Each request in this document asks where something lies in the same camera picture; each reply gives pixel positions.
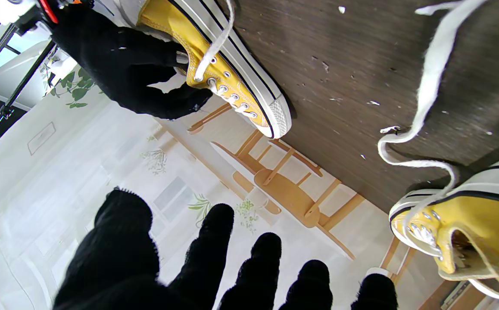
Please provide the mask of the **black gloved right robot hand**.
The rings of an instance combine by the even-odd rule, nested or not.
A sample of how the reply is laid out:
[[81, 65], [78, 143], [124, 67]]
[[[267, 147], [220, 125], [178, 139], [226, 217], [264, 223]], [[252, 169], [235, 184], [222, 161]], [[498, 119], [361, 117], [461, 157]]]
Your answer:
[[110, 100], [137, 114], [175, 120], [199, 111], [213, 96], [187, 84], [169, 92], [153, 87], [186, 64], [186, 51], [139, 30], [117, 26], [86, 4], [56, 12], [53, 41], [69, 54]]

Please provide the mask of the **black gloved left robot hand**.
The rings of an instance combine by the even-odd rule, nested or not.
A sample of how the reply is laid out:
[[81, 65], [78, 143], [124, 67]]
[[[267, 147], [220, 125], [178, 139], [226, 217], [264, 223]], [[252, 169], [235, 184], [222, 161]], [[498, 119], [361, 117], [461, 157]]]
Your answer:
[[[53, 310], [212, 310], [226, 265], [234, 210], [214, 205], [192, 241], [179, 274], [159, 282], [158, 249], [150, 237], [153, 214], [137, 194], [114, 188], [94, 227], [81, 241], [55, 296]], [[281, 260], [281, 239], [261, 234], [218, 310], [272, 310]], [[331, 310], [330, 272], [306, 262], [279, 310]], [[352, 310], [397, 310], [393, 281], [381, 273], [362, 280]]]

